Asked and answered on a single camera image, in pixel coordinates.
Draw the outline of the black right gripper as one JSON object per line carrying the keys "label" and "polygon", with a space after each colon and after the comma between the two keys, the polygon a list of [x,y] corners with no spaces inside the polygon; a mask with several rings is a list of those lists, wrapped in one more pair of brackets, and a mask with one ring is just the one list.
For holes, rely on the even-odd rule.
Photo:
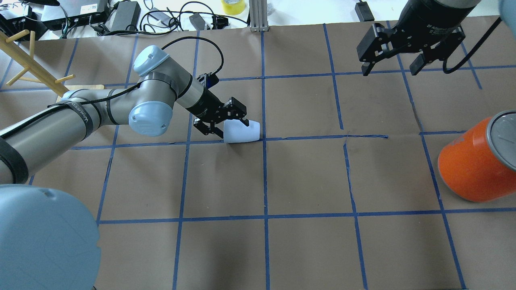
{"label": "black right gripper", "polygon": [[461,26],[452,28],[444,35],[431,33],[429,27],[415,28],[414,31],[408,31],[408,28],[410,26],[405,23],[393,28],[386,28],[380,23],[372,24],[356,47],[364,77],[372,72],[378,62],[406,53],[417,54],[410,64],[410,73],[415,76],[428,64],[448,59],[466,38]]}

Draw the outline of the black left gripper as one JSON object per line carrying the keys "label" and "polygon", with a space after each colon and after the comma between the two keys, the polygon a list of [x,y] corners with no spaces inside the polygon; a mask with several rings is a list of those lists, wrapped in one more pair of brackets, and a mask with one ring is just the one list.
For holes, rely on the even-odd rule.
{"label": "black left gripper", "polygon": [[247,107],[235,97],[223,103],[214,94],[205,93],[193,107],[192,114],[196,117],[193,126],[203,135],[216,135],[224,138],[224,132],[217,124],[226,120],[239,120],[246,127],[250,126],[247,119]]}

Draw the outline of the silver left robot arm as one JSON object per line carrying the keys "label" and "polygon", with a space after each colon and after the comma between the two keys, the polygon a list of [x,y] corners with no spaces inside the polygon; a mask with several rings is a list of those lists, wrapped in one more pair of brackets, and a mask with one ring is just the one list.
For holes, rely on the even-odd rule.
{"label": "silver left robot arm", "polygon": [[222,102],[210,88],[214,73],[195,78],[162,48],[135,59],[138,83],[121,89],[67,92],[46,110],[1,131],[2,290],[92,290],[101,263],[100,233],[92,213],[70,193],[30,186],[29,178],[107,125],[129,125],[148,137],[164,134],[173,107],[184,107],[193,126],[225,143],[259,139],[236,98]]}

